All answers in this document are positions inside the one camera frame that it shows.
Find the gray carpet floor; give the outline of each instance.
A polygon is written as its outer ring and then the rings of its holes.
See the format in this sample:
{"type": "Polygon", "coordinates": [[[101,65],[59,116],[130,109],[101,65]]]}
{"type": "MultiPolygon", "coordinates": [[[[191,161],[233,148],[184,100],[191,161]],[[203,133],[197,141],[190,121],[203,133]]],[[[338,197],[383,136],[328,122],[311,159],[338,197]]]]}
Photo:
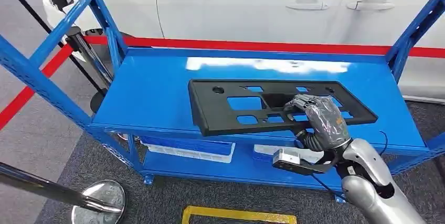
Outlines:
{"type": "MultiPolygon", "coordinates": [[[[424,139],[445,131],[445,107],[408,103],[424,139]]],[[[443,157],[425,162],[395,179],[427,223],[445,223],[443,157]]],[[[83,190],[101,179],[120,182],[128,196],[123,223],[180,223],[188,205],[295,215],[300,224],[367,223],[349,204],[338,204],[325,191],[278,186],[156,177],[152,186],[90,136],[83,135],[58,183],[83,190]]],[[[36,223],[70,223],[71,206],[48,200],[36,223]]],[[[192,216],[190,223],[260,223],[192,216]]]]}

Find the red stripe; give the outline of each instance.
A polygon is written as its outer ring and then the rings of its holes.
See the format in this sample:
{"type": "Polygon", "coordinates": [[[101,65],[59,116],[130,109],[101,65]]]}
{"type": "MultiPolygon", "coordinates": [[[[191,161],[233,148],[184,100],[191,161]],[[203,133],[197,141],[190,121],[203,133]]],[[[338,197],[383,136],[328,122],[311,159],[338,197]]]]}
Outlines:
{"type": "MultiPolygon", "coordinates": [[[[107,44],[106,36],[86,36],[88,43],[107,44]]],[[[190,40],[190,39],[158,39],[124,37],[129,46],[139,47],[172,47],[172,48],[200,48],[243,51],[275,51],[275,52],[311,52],[324,54],[353,54],[353,55],[385,55],[390,46],[363,45],[328,45],[328,44],[294,44],[275,42],[237,42],[219,40],[190,40]]],[[[444,48],[415,47],[409,52],[410,56],[445,58],[444,48]]]]}
{"type": "MultiPolygon", "coordinates": [[[[67,44],[46,64],[42,69],[42,73],[46,77],[51,77],[54,72],[62,65],[62,63],[72,53],[72,48],[67,44]]],[[[0,112],[0,130],[18,113],[18,111],[25,106],[25,104],[34,95],[34,91],[26,86],[22,91],[12,100],[6,108],[0,112]]]]}

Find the rectangular cutout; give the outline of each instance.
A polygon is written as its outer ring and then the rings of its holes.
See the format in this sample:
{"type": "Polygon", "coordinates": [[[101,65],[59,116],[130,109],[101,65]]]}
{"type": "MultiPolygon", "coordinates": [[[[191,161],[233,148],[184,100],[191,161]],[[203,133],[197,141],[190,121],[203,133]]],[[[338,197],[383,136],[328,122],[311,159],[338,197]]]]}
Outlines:
{"type": "Polygon", "coordinates": [[[280,114],[269,114],[267,115],[267,121],[269,123],[284,123],[283,118],[280,114]]]}
{"type": "Polygon", "coordinates": [[[262,94],[264,101],[270,108],[281,108],[291,101],[295,94],[283,94],[283,93],[267,93],[262,94]]]}
{"type": "Polygon", "coordinates": [[[351,114],[349,114],[349,112],[347,112],[347,111],[341,111],[341,113],[342,113],[342,117],[344,118],[344,119],[348,119],[348,118],[354,118],[351,114]]]}
{"type": "Polygon", "coordinates": [[[298,91],[300,91],[300,92],[307,92],[308,91],[308,89],[306,87],[297,87],[296,89],[298,91]]]}
{"type": "Polygon", "coordinates": [[[295,121],[297,122],[301,122],[301,121],[308,121],[308,116],[306,114],[300,114],[300,115],[293,115],[293,118],[295,119],[295,121]]]}
{"type": "Polygon", "coordinates": [[[228,97],[227,102],[233,110],[261,110],[260,97],[228,97]]]}
{"type": "Polygon", "coordinates": [[[335,105],[337,105],[337,107],[342,107],[343,105],[340,103],[339,100],[337,100],[335,97],[333,97],[332,95],[328,95],[328,97],[331,98],[331,100],[334,102],[335,105]]]}
{"type": "Polygon", "coordinates": [[[237,117],[240,124],[257,124],[258,120],[253,115],[240,115],[237,117]]]}
{"type": "Polygon", "coordinates": [[[263,92],[263,89],[260,86],[248,86],[248,87],[243,87],[243,88],[247,88],[248,90],[250,90],[252,92],[263,92]]]}

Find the cable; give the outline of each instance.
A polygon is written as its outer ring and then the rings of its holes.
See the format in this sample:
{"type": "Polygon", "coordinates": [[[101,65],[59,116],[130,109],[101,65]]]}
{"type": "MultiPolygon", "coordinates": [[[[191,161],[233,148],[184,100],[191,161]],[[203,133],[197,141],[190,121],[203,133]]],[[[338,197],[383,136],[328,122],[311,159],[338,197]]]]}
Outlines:
{"type": "Polygon", "coordinates": [[[327,186],[326,184],[324,184],[319,178],[317,178],[314,174],[311,174],[311,176],[318,181],[318,183],[320,183],[320,185],[322,185],[324,188],[326,188],[326,190],[328,190],[330,193],[332,193],[333,195],[337,196],[338,198],[348,202],[346,200],[345,197],[341,196],[340,194],[337,194],[336,192],[334,192],[332,189],[329,188],[329,186],[327,186]]]}
{"type": "Polygon", "coordinates": [[[388,147],[388,136],[386,135],[385,132],[383,132],[383,131],[380,131],[380,132],[382,132],[385,135],[385,147],[383,148],[383,151],[381,151],[379,153],[379,155],[381,156],[386,151],[386,147],[388,147]]]}
{"type": "MultiPolygon", "coordinates": [[[[48,33],[50,34],[51,28],[43,21],[43,19],[37,14],[37,12],[29,5],[29,3],[26,0],[18,0],[23,7],[31,14],[31,16],[40,24],[40,26],[48,33]]],[[[59,47],[63,47],[63,43],[59,42],[57,43],[59,47]]],[[[70,60],[76,65],[76,67],[82,72],[82,74],[90,81],[90,83],[97,89],[97,91],[105,96],[105,93],[102,91],[102,89],[97,85],[97,83],[91,78],[91,76],[87,73],[85,68],[82,67],[82,65],[76,60],[76,58],[73,55],[69,56],[70,60]]]]}

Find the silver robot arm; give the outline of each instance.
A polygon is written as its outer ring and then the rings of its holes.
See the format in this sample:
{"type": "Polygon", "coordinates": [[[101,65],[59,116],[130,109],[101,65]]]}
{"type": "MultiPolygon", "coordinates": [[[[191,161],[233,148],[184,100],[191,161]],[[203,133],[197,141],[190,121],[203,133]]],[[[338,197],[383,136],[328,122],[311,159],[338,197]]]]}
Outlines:
{"type": "Polygon", "coordinates": [[[366,140],[349,136],[346,123],[331,98],[298,94],[284,110],[295,108],[306,113],[314,128],[314,133],[295,129],[297,139],[306,148],[324,151],[325,155],[317,163],[310,164],[296,153],[279,150],[274,157],[274,167],[303,175],[324,173],[335,167],[342,177],[346,200],[358,207],[369,223],[425,223],[396,185],[377,151],[366,140]]]}

